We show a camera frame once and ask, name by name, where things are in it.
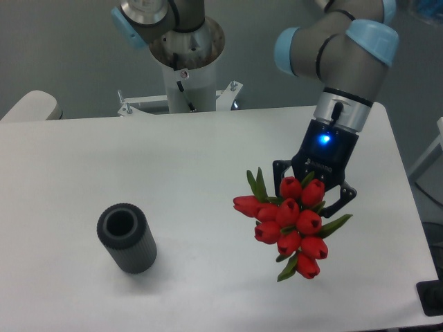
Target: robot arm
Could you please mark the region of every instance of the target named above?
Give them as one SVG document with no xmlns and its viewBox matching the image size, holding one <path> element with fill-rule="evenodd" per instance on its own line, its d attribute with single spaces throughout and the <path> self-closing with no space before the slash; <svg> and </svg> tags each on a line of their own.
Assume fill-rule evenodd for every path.
<svg viewBox="0 0 443 332">
<path fill-rule="evenodd" d="M 299 152 L 273 164 L 275 192 L 292 166 L 296 178 L 311 171 L 326 190 L 341 186 L 330 216 L 356 196 L 345 182 L 345 168 L 380 86 L 392 64 L 399 38 L 384 25 L 395 0 L 321 1 L 325 17 L 307 29 L 284 31 L 275 45 L 277 66 L 290 74 L 318 78 L 325 89 Z"/>
<path fill-rule="evenodd" d="M 141 48 L 165 33 L 191 33 L 205 22 L 204 0 L 122 0 L 111 12 L 119 31 Z"/>
</svg>

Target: cable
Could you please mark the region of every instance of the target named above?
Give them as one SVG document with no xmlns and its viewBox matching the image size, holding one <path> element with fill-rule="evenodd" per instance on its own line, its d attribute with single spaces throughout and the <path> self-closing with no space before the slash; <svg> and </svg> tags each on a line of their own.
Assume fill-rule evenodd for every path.
<svg viewBox="0 0 443 332">
<path fill-rule="evenodd" d="M 415 187 L 426 197 L 428 197 L 434 204 L 436 204 L 439 208 L 443 209 L 443 203 L 434 199 L 430 194 L 428 194 L 417 182 L 414 182 Z"/>
</svg>

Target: black cylinder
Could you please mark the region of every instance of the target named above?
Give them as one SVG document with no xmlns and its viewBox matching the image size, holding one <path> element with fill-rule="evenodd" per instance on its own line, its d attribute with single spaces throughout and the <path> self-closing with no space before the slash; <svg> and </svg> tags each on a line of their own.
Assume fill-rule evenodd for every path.
<svg viewBox="0 0 443 332">
<path fill-rule="evenodd" d="M 157 256 L 146 216 L 135 205 L 120 203 L 108 207 L 98 219 L 97 235 L 126 273 L 146 271 Z"/>
</svg>

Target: white table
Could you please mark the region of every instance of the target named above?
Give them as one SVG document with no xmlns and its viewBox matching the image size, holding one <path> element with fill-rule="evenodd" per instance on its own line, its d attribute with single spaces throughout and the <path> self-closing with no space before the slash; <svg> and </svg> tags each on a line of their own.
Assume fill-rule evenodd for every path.
<svg viewBox="0 0 443 332">
<path fill-rule="evenodd" d="M 260 166 L 291 158 L 313 107 L 0 125 L 0 331 L 353 331 L 441 322 L 415 284 L 437 279 L 384 108 L 347 167 L 354 217 L 313 280 L 232 208 Z M 328 193 L 332 202 L 336 196 Z M 96 235 L 114 203 L 140 207 L 159 249 L 122 272 Z"/>
</svg>

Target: black object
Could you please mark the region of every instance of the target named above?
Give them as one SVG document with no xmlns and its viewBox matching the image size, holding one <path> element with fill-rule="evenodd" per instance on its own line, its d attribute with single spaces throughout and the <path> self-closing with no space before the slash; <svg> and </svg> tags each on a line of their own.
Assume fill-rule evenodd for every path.
<svg viewBox="0 0 443 332">
<path fill-rule="evenodd" d="M 443 281 L 419 282 L 417 291 L 426 316 L 443 315 Z"/>
<path fill-rule="evenodd" d="M 108 207 L 98 219 L 97 235 L 127 273 L 141 273 L 156 259 L 157 247 L 146 216 L 135 205 L 120 203 Z"/>
<path fill-rule="evenodd" d="M 345 182 L 345 168 L 359 137 L 355 133 L 335 127 L 343 105 L 337 103 L 331 124 L 311 120 L 298 153 L 289 160 L 273 162 L 275 194 L 280 195 L 284 173 L 292 166 L 294 176 L 301 181 L 314 171 L 315 178 L 324 182 L 325 190 L 340 185 L 340 199 L 322 211 L 329 218 L 352 199 L 357 191 Z"/>
</svg>

